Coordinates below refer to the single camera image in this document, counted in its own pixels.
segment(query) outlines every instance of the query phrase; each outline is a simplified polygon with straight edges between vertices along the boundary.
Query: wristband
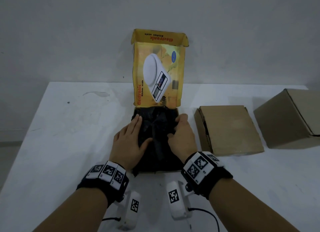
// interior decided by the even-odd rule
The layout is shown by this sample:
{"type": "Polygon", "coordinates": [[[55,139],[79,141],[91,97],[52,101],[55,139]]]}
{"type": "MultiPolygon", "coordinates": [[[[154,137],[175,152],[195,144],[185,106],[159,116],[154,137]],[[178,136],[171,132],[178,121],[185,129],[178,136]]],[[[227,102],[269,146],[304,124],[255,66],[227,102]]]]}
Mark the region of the wristband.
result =
{"type": "Polygon", "coordinates": [[[214,185],[221,178],[233,178],[223,163],[208,151],[196,152],[186,159],[181,174],[197,195],[209,199],[214,185]]]}
{"type": "Polygon", "coordinates": [[[77,186],[79,188],[98,188],[108,200],[108,207],[114,202],[121,202],[129,179],[126,170],[119,164],[108,161],[97,163],[85,175],[77,186]]]}

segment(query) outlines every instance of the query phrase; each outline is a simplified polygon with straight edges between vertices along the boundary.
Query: black cable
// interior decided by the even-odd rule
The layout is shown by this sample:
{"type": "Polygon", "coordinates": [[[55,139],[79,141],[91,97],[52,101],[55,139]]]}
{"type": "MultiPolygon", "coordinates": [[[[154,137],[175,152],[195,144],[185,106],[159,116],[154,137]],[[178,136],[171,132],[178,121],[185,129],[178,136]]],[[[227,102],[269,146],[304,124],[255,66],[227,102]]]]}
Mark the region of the black cable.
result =
{"type": "Polygon", "coordinates": [[[214,219],[216,220],[216,222],[217,222],[218,232],[220,232],[218,220],[217,220],[216,216],[214,216],[212,213],[210,213],[209,211],[204,210],[204,209],[202,209],[202,208],[188,208],[188,210],[189,210],[189,211],[198,210],[198,211],[206,212],[206,213],[212,215],[212,216],[214,217],[214,219]]]}
{"type": "Polygon", "coordinates": [[[105,218],[105,219],[103,219],[102,221],[106,221],[106,220],[116,220],[116,221],[120,221],[121,220],[121,218],[105,218]]]}

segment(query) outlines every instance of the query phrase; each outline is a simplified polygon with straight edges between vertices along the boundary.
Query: person's right hand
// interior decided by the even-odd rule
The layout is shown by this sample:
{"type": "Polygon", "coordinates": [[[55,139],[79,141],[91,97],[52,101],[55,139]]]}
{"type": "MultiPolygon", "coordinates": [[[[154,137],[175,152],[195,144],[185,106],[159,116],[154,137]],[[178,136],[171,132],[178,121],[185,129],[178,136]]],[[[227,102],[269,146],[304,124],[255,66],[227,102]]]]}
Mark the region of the person's right hand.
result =
{"type": "Polygon", "coordinates": [[[190,155],[198,151],[195,134],[190,127],[187,114],[180,114],[175,121],[178,122],[175,128],[176,133],[174,135],[172,133],[168,134],[168,144],[171,151],[184,164],[190,155]]]}

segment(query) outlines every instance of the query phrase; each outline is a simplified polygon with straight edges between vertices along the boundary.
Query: yellow box flap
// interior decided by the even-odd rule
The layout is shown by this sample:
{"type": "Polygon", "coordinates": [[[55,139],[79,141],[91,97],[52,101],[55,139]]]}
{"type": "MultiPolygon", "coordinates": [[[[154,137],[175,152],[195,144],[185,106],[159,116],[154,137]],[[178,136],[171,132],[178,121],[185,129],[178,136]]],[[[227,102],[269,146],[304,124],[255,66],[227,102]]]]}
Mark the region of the yellow box flap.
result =
{"type": "Polygon", "coordinates": [[[174,46],[189,46],[188,37],[181,32],[163,32],[146,29],[135,29],[131,37],[131,44],[136,42],[169,44],[174,46]]]}

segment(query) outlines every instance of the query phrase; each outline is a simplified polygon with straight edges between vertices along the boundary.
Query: person's left hand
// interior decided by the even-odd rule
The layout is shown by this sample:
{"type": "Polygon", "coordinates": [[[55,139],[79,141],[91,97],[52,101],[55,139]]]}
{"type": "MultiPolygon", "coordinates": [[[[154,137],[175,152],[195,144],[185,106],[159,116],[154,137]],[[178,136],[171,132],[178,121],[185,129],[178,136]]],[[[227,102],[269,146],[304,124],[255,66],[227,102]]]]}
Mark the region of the person's left hand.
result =
{"type": "Polygon", "coordinates": [[[139,148],[138,134],[141,124],[142,117],[137,114],[130,124],[116,133],[113,139],[109,161],[122,165],[126,171],[131,170],[138,164],[148,144],[152,141],[152,138],[146,139],[139,148]]]}

